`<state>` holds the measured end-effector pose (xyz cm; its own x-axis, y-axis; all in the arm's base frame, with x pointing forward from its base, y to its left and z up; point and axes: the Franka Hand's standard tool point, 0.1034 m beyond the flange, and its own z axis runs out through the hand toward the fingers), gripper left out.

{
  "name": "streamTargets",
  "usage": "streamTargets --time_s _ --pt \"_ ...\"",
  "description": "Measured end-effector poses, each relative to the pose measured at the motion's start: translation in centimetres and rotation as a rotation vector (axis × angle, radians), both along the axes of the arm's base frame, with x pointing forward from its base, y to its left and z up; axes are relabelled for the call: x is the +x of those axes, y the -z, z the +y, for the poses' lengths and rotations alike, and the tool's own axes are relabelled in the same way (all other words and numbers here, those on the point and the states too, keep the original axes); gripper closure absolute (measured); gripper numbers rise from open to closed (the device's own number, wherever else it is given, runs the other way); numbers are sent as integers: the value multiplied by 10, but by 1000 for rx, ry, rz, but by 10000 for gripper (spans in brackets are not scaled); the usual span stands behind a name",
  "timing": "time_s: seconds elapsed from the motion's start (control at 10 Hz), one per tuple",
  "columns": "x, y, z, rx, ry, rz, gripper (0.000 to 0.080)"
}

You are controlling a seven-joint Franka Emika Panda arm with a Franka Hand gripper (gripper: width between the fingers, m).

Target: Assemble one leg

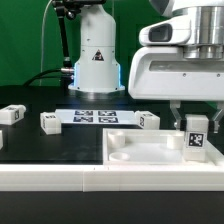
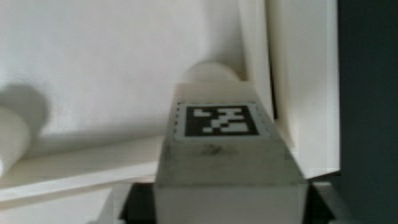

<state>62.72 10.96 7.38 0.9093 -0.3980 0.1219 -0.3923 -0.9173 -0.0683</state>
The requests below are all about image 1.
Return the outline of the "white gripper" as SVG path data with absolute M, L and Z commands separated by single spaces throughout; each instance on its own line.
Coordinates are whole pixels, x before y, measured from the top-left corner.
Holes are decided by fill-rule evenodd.
M 185 59 L 180 47 L 142 47 L 132 59 L 128 92 L 134 99 L 171 100 L 179 131 L 186 128 L 180 101 L 217 101 L 209 102 L 216 110 L 209 131 L 217 133 L 224 117 L 224 60 Z

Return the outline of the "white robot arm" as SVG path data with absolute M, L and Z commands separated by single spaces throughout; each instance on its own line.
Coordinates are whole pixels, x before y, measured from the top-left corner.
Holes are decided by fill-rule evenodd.
M 216 132 L 224 117 L 224 0 L 149 0 L 167 19 L 139 33 L 131 63 L 128 92 L 134 99 L 168 100 L 176 128 L 190 122 L 177 109 L 187 101 L 215 101 L 210 122 Z M 114 27 L 100 6 L 82 12 L 81 54 L 71 88 L 92 97 L 120 83 L 114 60 Z

